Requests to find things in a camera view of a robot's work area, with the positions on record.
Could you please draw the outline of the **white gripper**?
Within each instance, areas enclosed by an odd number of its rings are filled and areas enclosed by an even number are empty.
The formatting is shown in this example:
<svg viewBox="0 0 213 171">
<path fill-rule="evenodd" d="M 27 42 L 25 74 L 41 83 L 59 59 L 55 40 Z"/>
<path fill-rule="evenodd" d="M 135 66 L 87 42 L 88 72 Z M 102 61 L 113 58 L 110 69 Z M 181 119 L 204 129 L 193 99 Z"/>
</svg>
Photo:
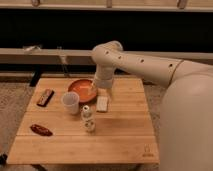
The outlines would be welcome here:
<svg viewBox="0 0 213 171">
<path fill-rule="evenodd" d="M 99 78 L 97 75 L 94 76 L 93 83 L 96 87 L 102 89 L 110 89 L 113 85 L 112 79 L 102 79 Z"/>
</svg>

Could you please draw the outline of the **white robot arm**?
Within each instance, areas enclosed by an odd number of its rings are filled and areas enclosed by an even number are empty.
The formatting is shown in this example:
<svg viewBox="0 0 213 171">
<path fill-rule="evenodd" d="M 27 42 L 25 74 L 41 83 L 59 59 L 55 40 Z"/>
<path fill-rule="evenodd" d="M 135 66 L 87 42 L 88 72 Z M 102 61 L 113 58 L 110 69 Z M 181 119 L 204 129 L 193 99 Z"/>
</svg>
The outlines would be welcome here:
<svg viewBox="0 0 213 171">
<path fill-rule="evenodd" d="M 110 88 L 117 69 L 166 88 L 159 134 L 159 171 L 213 171 L 213 66 L 130 54 L 118 41 L 95 46 L 94 83 Z"/>
</svg>

